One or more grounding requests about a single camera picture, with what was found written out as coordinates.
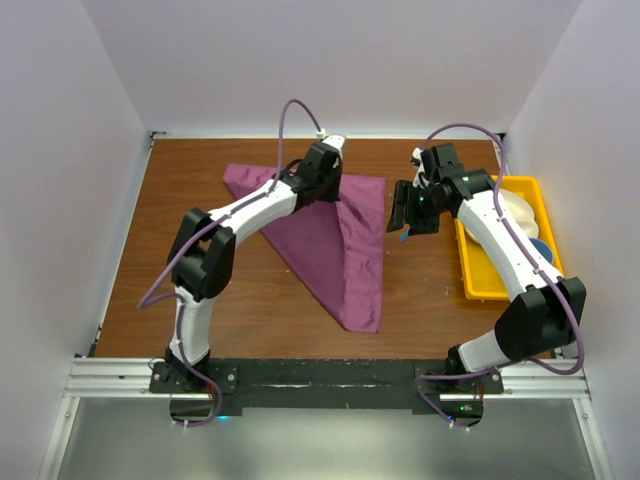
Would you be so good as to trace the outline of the purple cloth napkin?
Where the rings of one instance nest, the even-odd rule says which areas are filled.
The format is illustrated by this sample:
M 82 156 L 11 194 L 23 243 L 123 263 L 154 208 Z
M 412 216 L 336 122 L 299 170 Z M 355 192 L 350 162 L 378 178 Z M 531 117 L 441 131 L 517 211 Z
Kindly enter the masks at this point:
M 385 180 L 344 174 L 335 203 L 316 201 L 261 229 L 325 310 L 350 332 L 382 319 Z

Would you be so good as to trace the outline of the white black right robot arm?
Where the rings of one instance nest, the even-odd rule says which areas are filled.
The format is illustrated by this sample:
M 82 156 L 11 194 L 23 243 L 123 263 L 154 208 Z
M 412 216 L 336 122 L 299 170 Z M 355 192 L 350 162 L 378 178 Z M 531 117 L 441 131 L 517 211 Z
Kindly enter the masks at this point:
M 421 380 L 466 393 L 481 376 L 569 344 L 576 345 L 577 359 L 566 372 L 578 372 L 585 357 L 582 281 L 564 277 L 539 253 L 508 211 L 497 180 L 484 169 L 467 170 L 452 144 L 417 148 L 411 162 L 416 174 L 395 184 L 388 231 L 434 234 L 441 216 L 450 214 L 488 255 L 509 298 L 492 330 L 450 348 L 443 373 Z

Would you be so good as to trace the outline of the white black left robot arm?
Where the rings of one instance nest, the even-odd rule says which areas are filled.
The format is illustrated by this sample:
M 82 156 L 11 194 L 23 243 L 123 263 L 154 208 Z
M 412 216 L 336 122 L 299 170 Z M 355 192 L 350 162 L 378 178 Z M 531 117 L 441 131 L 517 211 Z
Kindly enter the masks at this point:
M 171 278 L 168 296 L 176 299 L 165 363 L 183 391 L 214 390 L 209 328 L 216 299 L 231 280 L 236 248 L 276 220 L 317 201 L 337 201 L 346 144 L 345 136 L 329 135 L 256 191 L 219 209 L 195 208 L 183 218 L 161 274 Z

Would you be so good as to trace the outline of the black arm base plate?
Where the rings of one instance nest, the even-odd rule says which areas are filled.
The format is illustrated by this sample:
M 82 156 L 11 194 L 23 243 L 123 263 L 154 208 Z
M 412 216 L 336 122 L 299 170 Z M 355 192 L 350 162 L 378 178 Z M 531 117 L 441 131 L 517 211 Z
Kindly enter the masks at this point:
M 214 390 L 182 390 L 165 360 L 149 362 L 153 394 L 170 394 L 175 421 L 240 416 L 250 408 L 409 410 L 443 412 L 465 426 L 479 423 L 484 400 L 503 393 L 492 371 L 471 379 L 443 379 L 441 360 L 212 359 Z

